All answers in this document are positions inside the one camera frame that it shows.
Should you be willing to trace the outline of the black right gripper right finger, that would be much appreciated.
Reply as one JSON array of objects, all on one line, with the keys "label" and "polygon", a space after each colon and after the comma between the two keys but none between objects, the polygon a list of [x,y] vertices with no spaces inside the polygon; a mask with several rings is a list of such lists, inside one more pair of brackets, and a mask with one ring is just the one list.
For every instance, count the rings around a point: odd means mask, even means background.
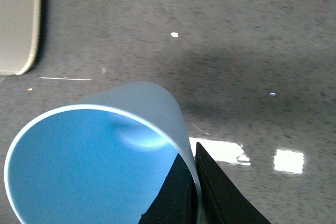
[{"label": "black right gripper right finger", "polygon": [[196,143],[195,161],[209,223],[270,223],[199,142]]}]

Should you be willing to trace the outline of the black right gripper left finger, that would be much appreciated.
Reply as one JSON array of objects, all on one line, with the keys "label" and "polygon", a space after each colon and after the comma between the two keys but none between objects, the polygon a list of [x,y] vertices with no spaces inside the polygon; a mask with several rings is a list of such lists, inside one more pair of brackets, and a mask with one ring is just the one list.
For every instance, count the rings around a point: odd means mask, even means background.
[{"label": "black right gripper left finger", "polygon": [[139,223],[196,223],[197,195],[191,173],[178,154],[153,203]]}]

